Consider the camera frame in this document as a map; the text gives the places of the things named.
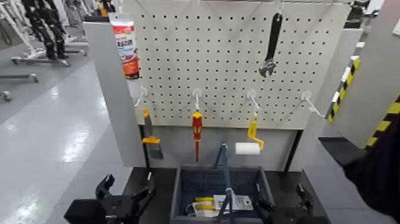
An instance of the shiny floor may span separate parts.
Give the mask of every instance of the shiny floor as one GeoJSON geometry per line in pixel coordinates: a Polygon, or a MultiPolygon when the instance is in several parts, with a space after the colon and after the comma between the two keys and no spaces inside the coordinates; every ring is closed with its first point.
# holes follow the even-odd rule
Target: shiny floor
{"type": "Polygon", "coordinates": [[[0,103],[1,224],[45,223],[57,205],[93,197],[109,172],[120,193],[130,173],[120,162],[93,62],[74,55],[71,67],[15,66],[5,57],[20,51],[22,46],[0,52],[2,72],[37,73],[40,82],[0,80],[13,95],[0,103]],[[71,185],[74,178],[80,186],[71,185]],[[65,195],[71,187],[77,194],[65,195]]]}

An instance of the hazard stripe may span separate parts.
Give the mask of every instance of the hazard stripe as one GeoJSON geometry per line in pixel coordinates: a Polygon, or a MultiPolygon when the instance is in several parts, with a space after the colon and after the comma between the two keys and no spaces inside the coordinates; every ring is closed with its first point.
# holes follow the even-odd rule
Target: hazard stripe
{"type": "Polygon", "coordinates": [[[376,140],[377,140],[377,138],[374,138],[374,137],[370,138],[367,142],[367,146],[372,147],[375,144],[376,140]]]}
{"type": "Polygon", "coordinates": [[[380,138],[385,136],[385,134],[390,129],[390,125],[395,119],[398,118],[398,116],[400,116],[400,93],[397,96],[395,102],[389,106],[385,117],[376,127],[376,130],[372,137],[367,141],[365,145],[366,150],[370,150],[371,147],[374,147],[374,145],[379,142],[380,138]]]}
{"type": "Polygon", "coordinates": [[[398,114],[400,112],[400,102],[395,102],[394,104],[390,105],[389,109],[387,110],[388,114],[398,114]]]}
{"type": "Polygon", "coordinates": [[[332,101],[330,108],[328,110],[328,114],[326,115],[326,119],[328,120],[329,123],[333,123],[333,119],[335,118],[335,115],[339,111],[339,106],[341,102],[344,100],[347,90],[349,89],[351,83],[354,80],[354,76],[357,73],[358,68],[360,67],[360,60],[354,60],[352,62],[352,66],[349,69],[349,67],[346,68],[343,76],[342,76],[342,82],[340,83],[337,92],[339,93],[339,97],[335,100],[332,101]]]}

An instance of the yellow and black striped tape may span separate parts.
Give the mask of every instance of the yellow and black striped tape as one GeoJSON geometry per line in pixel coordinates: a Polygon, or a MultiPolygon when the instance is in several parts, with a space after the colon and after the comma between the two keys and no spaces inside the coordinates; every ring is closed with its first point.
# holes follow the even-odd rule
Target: yellow and black striped tape
{"type": "Polygon", "coordinates": [[[355,74],[357,73],[358,68],[360,67],[360,62],[361,61],[359,59],[356,59],[353,61],[350,72],[347,75],[347,78],[345,80],[342,80],[342,82],[340,83],[339,88],[338,88],[337,92],[335,93],[335,95],[339,95],[339,96],[337,99],[335,99],[334,102],[331,103],[331,106],[328,111],[329,113],[327,115],[327,119],[328,119],[329,123],[333,122],[333,118],[338,113],[340,103],[345,98],[346,92],[349,89],[349,86],[351,85],[351,83],[353,82],[353,78],[354,78],[355,74]]]}
{"type": "Polygon", "coordinates": [[[390,125],[398,119],[400,115],[400,94],[397,96],[395,102],[390,105],[389,109],[386,112],[385,118],[379,123],[376,127],[375,133],[368,140],[365,145],[365,149],[369,150],[372,148],[376,142],[381,138],[385,133],[387,133],[390,129],[390,125]]]}

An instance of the paint roller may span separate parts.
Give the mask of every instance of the paint roller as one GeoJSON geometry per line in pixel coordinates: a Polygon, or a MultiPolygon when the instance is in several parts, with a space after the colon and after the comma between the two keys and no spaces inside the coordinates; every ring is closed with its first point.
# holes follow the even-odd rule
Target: paint roller
{"type": "Polygon", "coordinates": [[[235,154],[236,155],[259,155],[260,151],[264,148],[264,141],[255,137],[257,132],[257,114],[253,115],[250,122],[247,136],[255,142],[236,142],[235,154]]]}

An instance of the plastic storage bin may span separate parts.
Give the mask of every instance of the plastic storage bin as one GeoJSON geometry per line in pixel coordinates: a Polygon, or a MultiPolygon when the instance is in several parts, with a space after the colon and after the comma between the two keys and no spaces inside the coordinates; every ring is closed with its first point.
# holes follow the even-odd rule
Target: plastic storage bin
{"type": "MultiPolygon", "coordinates": [[[[253,199],[255,184],[258,183],[263,199],[274,204],[267,178],[261,167],[229,167],[229,174],[236,195],[248,195],[253,199]]],[[[213,223],[215,221],[213,218],[187,216],[185,208],[194,202],[196,197],[224,195],[225,189],[222,167],[212,169],[211,166],[182,166],[178,169],[175,179],[171,224],[213,223]]],[[[236,223],[263,223],[256,211],[234,212],[234,214],[236,223]]],[[[229,223],[229,218],[223,218],[221,223],[229,223]]]]}

